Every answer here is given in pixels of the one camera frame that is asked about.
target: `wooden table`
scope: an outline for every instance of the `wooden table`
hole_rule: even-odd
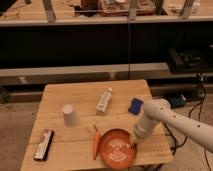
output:
[[[106,115],[96,115],[97,102],[107,88],[113,90],[109,108]],[[97,125],[102,134],[112,128],[121,128],[130,132],[139,117],[127,111],[134,97],[143,101],[151,98],[145,80],[47,85],[21,170],[61,171],[105,168],[100,156],[97,160],[92,159],[93,124]],[[64,124],[62,107],[67,103],[72,104],[79,115],[77,126],[67,127]],[[53,129],[55,135],[47,161],[36,162],[33,156],[45,128]],[[153,135],[138,146],[133,165],[168,163],[172,160],[167,138],[162,125],[159,124]]]

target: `concrete floor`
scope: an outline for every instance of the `concrete floor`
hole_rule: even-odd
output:
[[[176,111],[187,115],[195,104],[187,104],[186,107]],[[38,107],[38,102],[0,104],[0,171],[20,170]],[[195,111],[192,117],[197,118],[197,114],[198,111]],[[213,95],[208,95],[206,98],[201,120],[213,126]],[[183,135],[176,130],[173,132],[179,142],[182,142]],[[213,169],[213,154],[209,152],[207,154]],[[188,140],[184,147],[177,150],[174,162],[165,164],[161,170],[207,171],[203,148]]]

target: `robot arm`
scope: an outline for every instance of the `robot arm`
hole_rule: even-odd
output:
[[[130,136],[132,144],[148,137],[154,127],[162,121],[213,153],[212,126],[175,113],[165,99],[147,101],[143,108],[144,115],[134,125],[134,131]]]

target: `white bottle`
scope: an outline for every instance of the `white bottle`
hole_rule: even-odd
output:
[[[97,113],[105,113],[108,103],[110,99],[112,98],[112,89],[108,88],[107,91],[105,91],[101,97],[101,99],[98,102],[98,105],[96,106]]]

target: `plate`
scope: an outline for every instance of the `plate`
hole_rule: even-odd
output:
[[[129,142],[130,134],[122,129],[111,129],[101,138],[99,152],[104,164],[112,169],[129,167],[137,153]]]

